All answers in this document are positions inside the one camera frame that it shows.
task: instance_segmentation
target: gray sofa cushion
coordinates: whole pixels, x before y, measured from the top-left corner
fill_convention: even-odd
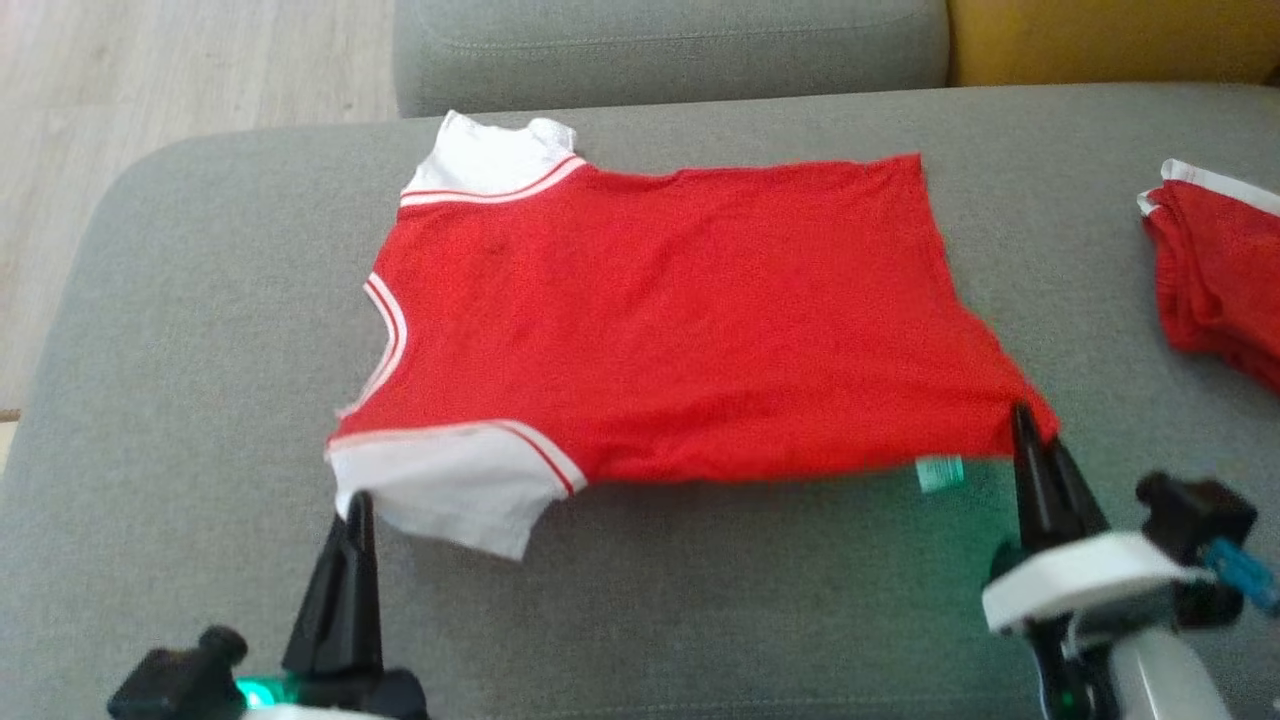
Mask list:
[[[938,87],[945,0],[397,0],[403,117]]]
[[[522,123],[526,114],[485,118]],[[1115,524],[1152,468],[1254,500],[1280,562],[1280,398],[1164,343],[1134,196],[1178,156],[1267,187],[1280,92],[970,88],[554,113],[595,163],[923,151],[964,300],[1060,413]],[[188,141],[111,188],[83,240],[4,479],[5,717],[95,717],[146,648],[207,623],[275,667],[329,523],[333,409],[378,360],[360,292],[438,120]],[[389,662],[439,717],[1033,717],[1028,652],[979,591],[1016,527],[1007,466],[595,488],[524,564],[379,529]],[[1270,717],[1275,625],[1197,635]]]

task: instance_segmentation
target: blue cable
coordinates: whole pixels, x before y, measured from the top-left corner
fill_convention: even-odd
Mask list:
[[[1280,618],[1280,587],[1266,565],[1229,539],[1216,538],[1204,553],[1204,565],[1225,584],[1240,591],[1258,610]]]

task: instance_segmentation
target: sofa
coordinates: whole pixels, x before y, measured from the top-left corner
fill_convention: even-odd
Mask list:
[[[1179,158],[1280,188],[1280,91],[945,88],[941,0],[401,0],[387,124],[188,140],[128,169],[82,243],[4,478],[0,716],[102,717],[155,646],[237,628],[276,670],[333,507],[334,409],[383,348],[360,292],[444,110],[553,117],[593,163],[922,152],[964,302],[1044,393],[1102,509],[1217,477],[1280,562],[1280,398],[1167,347],[1135,206]],[[515,564],[378,527],[384,655],[440,719],[1039,715],[979,594],[1011,469],[599,487]],[[1190,633],[1240,719],[1274,717],[1280,626]]]

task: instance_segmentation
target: garment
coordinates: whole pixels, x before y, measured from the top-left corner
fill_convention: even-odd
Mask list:
[[[1180,160],[1138,196],[1169,343],[1280,393],[1280,196]]]
[[[603,170],[549,119],[452,113],[366,291],[383,361],[330,438],[339,511],[520,557],[588,482],[1007,456],[1056,419],[948,275],[918,155]]]

